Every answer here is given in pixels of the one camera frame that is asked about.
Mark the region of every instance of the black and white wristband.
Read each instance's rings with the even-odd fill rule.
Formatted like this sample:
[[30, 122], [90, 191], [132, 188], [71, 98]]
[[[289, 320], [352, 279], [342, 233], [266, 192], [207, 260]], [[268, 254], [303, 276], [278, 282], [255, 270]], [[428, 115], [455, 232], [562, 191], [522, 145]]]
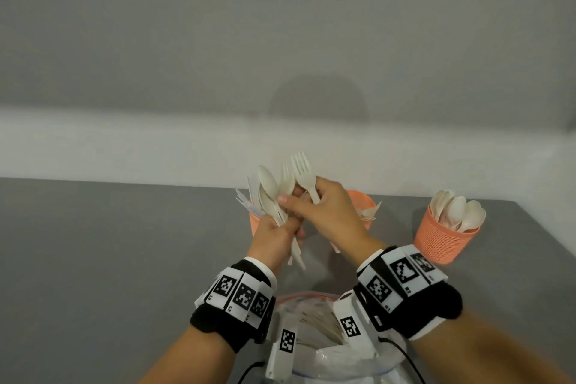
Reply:
[[356, 295], [376, 329], [410, 340], [462, 313], [462, 297], [414, 246], [375, 252], [358, 268]]
[[221, 271], [196, 300], [190, 323], [219, 333], [238, 352], [253, 338], [263, 343], [274, 310], [277, 280], [258, 260], [245, 258]]

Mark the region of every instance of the bunch of utensils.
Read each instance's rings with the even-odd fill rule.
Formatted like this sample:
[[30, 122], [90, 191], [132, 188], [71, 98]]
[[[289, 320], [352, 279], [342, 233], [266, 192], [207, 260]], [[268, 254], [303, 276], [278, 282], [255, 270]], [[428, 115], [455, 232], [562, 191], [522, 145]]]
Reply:
[[459, 233], [479, 228], [486, 220], [486, 210], [478, 201], [468, 201], [451, 190], [440, 190], [430, 202], [432, 216], [443, 226]]
[[[296, 183], [300, 185], [306, 192], [301, 196], [305, 197], [306, 193], [310, 195], [313, 204], [320, 203], [320, 196], [316, 191], [316, 175], [312, 171], [308, 157], [304, 152], [298, 152], [291, 157], [292, 164], [284, 164], [280, 171], [280, 182], [276, 181], [272, 172], [264, 166], [258, 167], [258, 173], [248, 176], [248, 191], [250, 192], [250, 200], [238, 189], [236, 189], [236, 200], [240, 202], [250, 213], [258, 219], [264, 214], [268, 214], [274, 219], [278, 226], [284, 224], [288, 220], [288, 214], [278, 204], [278, 195], [292, 194]], [[380, 204], [373, 208], [365, 209], [358, 212], [362, 220], [375, 220], [376, 212]], [[340, 251], [332, 245], [335, 252]], [[292, 265], [293, 260], [302, 268], [306, 270], [302, 257], [302, 251], [296, 240], [292, 240], [292, 256], [288, 260], [288, 264]]]

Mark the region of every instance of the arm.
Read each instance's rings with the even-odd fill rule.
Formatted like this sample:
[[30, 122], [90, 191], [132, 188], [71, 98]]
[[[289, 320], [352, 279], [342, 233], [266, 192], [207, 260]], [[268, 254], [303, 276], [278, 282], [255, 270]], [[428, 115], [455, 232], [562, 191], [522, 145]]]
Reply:
[[[247, 256], [278, 275], [290, 256], [294, 234], [303, 235], [299, 227], [294, 218], [278, 227], [270, 216], [262, 217]], [[225, 384], [235, 359], [234, 350], [220, 334], [190, 326], [138, 384]]]
[[[318, 178], [321, 203], [279, 197], [284, 207], [310, 220], [318, 231], [359, 267], [387, 245], [370, 236], [359, 220], [348, 193], [337, 182]], [[443, 384], [570, 384], [548, 364], [466, 309], [412, 342], [434, 377]]]

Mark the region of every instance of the gray table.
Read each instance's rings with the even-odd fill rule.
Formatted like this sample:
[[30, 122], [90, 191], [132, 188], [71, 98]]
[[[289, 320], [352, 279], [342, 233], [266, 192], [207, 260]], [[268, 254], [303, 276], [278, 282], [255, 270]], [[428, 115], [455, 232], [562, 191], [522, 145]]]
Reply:
[[[411, 242], [428, 199], [373, 198], [382, 200], [373, 234]], [[576, 379], [575, 259], [515, 202], [482, 203], [488, 220], [444, 268], [450, 282]], [[0, 179], [0, 225], [0, 381], [10, 383], [136, 381], [251, 238], [234, 190], [198, 187]], [[356, 280], [318, 235], [303, 257], [308, 272], [285, 270], [279, 294], [342, 293]], [[250, 343], [230, 382], [262, 355]]]

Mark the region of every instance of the orange container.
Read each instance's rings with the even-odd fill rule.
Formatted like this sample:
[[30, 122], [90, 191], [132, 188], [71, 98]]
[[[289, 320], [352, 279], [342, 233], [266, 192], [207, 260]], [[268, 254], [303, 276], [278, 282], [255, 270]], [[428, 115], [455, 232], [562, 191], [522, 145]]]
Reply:
[[479, 230], [480, 228], [470, 232], [452, 231], [442, 226], [432, 216], [432, 211], [428, 207], [416, 233], [414, 246], [429, 260], [438, 264], [448, 264], [454, 261]]
[[[356, 210], [368, 209], [372, 208], [373, 206], [376, 206], [376, 203], [367, 194], [356, 190], [346, 190], [346, 191], [348, 191], [348, 194], [352, 199], [352, 205], [356, 208]], [[252, 236], [254, 237], [254, 234], [256, 234], [256, 230], [258, 229], [260, 219], [252, 213], [248, 214], [250, 216], [250, 229], [252, 230]], [[370, 229], [371, 225], [372, 225], [371, 220], [364, 222], [364, 228], [366, 228], [367, 230]]]

